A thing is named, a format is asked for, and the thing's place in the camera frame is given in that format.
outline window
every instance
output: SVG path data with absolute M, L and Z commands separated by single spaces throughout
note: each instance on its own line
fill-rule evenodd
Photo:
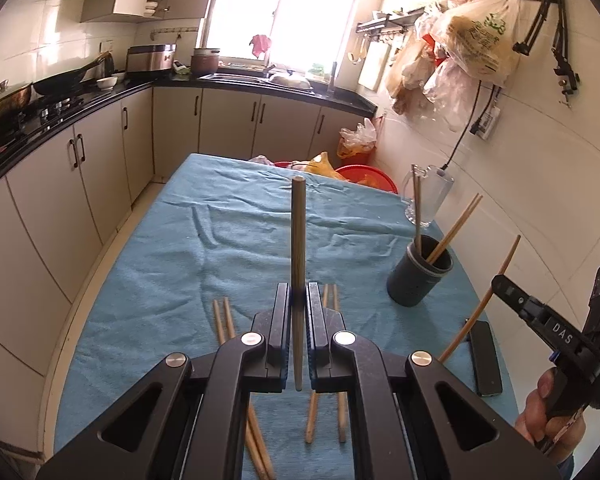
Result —
M 216 0 L 208 40 L 223 57 L 254 60 L 256 34 L 272 40 L 270 62 L 295 70 L 337 60 L 354 0 Z

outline blue tablecloth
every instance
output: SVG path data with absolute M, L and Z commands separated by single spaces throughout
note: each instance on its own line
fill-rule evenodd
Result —
M 213 298 L 231 300 L 236 330 L 273 306 L 276 284 L 290 277 L 291 170 L 191 155 L 129 238 L 88 317 L 71 363 L 56 424 L 56 451 L 173 351 L 217 348 Z M 386 293 L 388 273 L 414 234 L 391 193 L 303 174 L 307 280 L 337 283 L 349 330 L 381 349 L 439 355 L 475 308 L 477 297 L 454 268 L 414 308 Z M 434 236 L 440 233 L 429 229 Z M 474 387 L 468 343 L 447 367 Z M 516 403 L 500 359 L 504 392 L 486 399 L 506 420 Z M 352 479 L 350 440 L 337 439 L 336 399 L 320 396 L 313 445 L 304 443 L 310 389 L 252 396 L 278 478 Z M 243 478 L 255 479 L 245 456 Z

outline black countertop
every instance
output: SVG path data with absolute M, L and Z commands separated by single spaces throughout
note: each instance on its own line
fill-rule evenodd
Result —
M 151 86 L 168 87 L 196 87 L 196 88 L 217 88 L 231 89 L 243 92 L 252 92 L 263 95 L 279 96 L 286 99 L 293 99 L 307 103 L 314 103 L 320 106 L 336 108 L 345 112 L 350 112 L 361 117 L 373 117 L 376 112 L 376 106 L 355 92 L 336 89 L 334 95 L 327 95 L 326 85 L 312 82 L 314 93 L 309 94 L 303 91 L 285 88 L 268 88 L 257 84 L 234 83 L 225 81 L 213 81 L 205 79 L 189 79 L 188 76 L 170 75 L 164 78 L 158 78 L 149 82 L 125 81 L 113 87 L 110 91 L 98 91 L 97 89 L 82 95 L 84 104 L 75 109 L 75 113 L 64 115 L 61 122 L 41 124 L 36 116 L 25 123 L 26 139 L 19 143 L 16 150 L 9 154 L 4 161 L 0 163 L 0 179 L 5 176 L 11 168 L 25 158 L 29 153 L 36 150 L 42 144 L 47 142 L 67 127 L 85 118 L 89 114 L 112 104 L 128 95 L 134 94 Z

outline red bucket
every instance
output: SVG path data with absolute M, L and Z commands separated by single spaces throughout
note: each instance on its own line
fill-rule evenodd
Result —
M 338 168 L 336 171 L 355 184 L 375 187 L 376 189 L 398 194 L 398 189 L 395 187 L 394 181 L 384 171 L 380 171 L 373 166 L 351 164 L 350 166 Z

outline pink towel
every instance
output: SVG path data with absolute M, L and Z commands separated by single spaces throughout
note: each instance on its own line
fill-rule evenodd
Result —
M 267 50 L 271 48 L 271 40 L 265 34 L 256 34 L 251 38 L 250 45 L 253 45 L 251 53 L 259 58 L 260 54 L 266 54 Z

